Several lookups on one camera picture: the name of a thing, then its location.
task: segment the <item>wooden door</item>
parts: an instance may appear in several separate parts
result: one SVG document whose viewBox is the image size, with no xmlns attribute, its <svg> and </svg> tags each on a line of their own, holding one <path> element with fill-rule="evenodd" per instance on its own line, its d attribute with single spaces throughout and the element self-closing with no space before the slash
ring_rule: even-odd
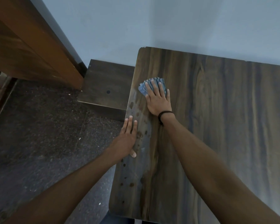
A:
<svg viewBox="0 0 280 224">
<path fill-rule="evenodd" d="M 0 71 L 81 89 L 79 70 L 30 0 L 0 0 Z"/>
</svg>

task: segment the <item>person's left arm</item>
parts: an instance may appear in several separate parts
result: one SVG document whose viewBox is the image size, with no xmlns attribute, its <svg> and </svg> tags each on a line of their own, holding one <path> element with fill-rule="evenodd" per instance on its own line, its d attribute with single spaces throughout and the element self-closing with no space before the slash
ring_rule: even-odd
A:
<svg viewBox="0 0 280 224">
<path fill-rule="evenodd" d="M 118 137 L 96 159 L 63 178 L 21 207 L 6 223 L 64 223 L 95 183 L 122 158 L 136 153 L 137 121 L 124 121 Z"/>
</svg>

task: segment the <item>speckled floor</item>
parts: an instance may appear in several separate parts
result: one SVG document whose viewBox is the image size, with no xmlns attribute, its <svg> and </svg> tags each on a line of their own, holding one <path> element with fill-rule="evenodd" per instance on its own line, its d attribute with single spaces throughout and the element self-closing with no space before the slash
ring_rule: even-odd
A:
<svg viewBox="0 0 280 224">
<path fill-rule="evenodd" d="M 122 123 L 78 103 L 79 91 L 18 80 L 0 115 L 0 221 L 91 161 Z M 91 189 L 67 223 L 99 223 L 108 211 L 115 166 Z"/>
</svg>

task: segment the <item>forearm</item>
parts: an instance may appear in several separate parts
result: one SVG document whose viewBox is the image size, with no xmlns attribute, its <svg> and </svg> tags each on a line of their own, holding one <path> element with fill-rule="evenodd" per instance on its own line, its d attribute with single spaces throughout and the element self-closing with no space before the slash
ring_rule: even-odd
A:
<svg viewBox="0 0 280 224">
<path fill-rule="evenodd" d="M 116 164 L 108 149 L 21 207 L 6 223 L 63 223 L 93 185 Z"/>
<path fill-rule="evenodd" d="M 280 217 L 173 114 L 164 114 L 162 122 L 188 179 L 221 223 L 280 223 Z"/>
</svg>

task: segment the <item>black wristband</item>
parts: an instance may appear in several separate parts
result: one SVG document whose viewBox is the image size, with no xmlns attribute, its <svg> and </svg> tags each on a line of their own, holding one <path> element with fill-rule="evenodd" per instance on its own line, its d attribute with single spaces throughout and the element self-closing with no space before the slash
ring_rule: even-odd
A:
<svg viewBox="0 0 280 224">
<path fill-rule="evenodd" d="M 161 116 L 164 114 L 164 113 L 173 113 L 172 111 L 162 111 L 159 115 L 158 115 L 158 119 L 159 119 L 159 122 L 160 124 L 163 126 L 164 124 L 162 123 L 161 121 Z"/>
</svg>

